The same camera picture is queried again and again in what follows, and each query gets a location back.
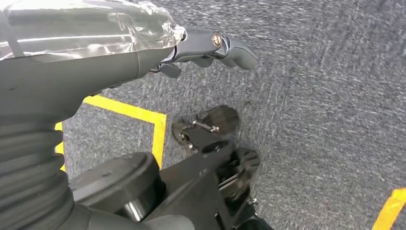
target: screw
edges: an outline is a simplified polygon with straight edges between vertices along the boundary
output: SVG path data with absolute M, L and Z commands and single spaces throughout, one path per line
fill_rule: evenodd
M 213 33 L 212 42 L 213 42 L 213 45 L 217 48 L 219 48 L 221 46 L 222 40 L 221 40 L 221 36 L 219 33 L 217 33 L 217 32 Z
M 251 198 L 251 199 L 248 200 L 248 204 L 257 206 L 258 205 L 258 200 L 256 198 Z

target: round joint cover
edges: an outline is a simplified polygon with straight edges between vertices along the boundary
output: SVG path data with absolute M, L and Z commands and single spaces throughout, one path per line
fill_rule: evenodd
M 152 208 L 162 192 L 154 189 L 157 180 L 162 183 L 154 155 L 137 152 L 87 170 L 71 180 L 69 187 L 76 202 L 113 213 L 141 197 Z

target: plastic wrap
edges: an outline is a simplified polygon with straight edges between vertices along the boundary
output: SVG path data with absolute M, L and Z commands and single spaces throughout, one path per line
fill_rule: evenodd
M 0 1 L 0 60 L 38 56 L 49 62 L 162 49 L 183 34 L 164 8 L 149 1 Z

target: yellow tape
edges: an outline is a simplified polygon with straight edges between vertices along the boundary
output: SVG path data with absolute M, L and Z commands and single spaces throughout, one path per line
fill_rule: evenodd
M 395 189 L 384 204 L 372 230 L 389 230 L 406 203 L 406 188 Z
M 59 122 L 58 124 L 55 125 L 55 130 L 61 130 L 62 131 L 62 122 Z M 63 141 L 61 143 L 59 143 L 59 145 L 57 145 L 57 147 L 55 148 L 55 152 L 57 153 L 61 153 L 62 155 L 64 155 L 64 149 L 63 149 Z M 61 170 L 66 172 L 65 169 L 65 164 L 62 165 Z
M 135 107 L 129 104 L 118 102 L 102 96 L 87 97 L 83 101 L 87 104 L 107 109 L 118 114 L 126 115 L 135 119 L 150 122 L 154 124 L 154 139 L 152 141 L 152 154 L 162 166 L 162 157 L 164 152 L 166 115 L 152 112 L 143 108 Z

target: bolt head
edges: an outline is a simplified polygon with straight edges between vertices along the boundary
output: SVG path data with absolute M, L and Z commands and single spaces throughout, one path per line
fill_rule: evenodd
M 212 42 L 215 47 L 219 48 L 222 43 L 221 35 L 217 32 L 214 32 L 212 35 Z

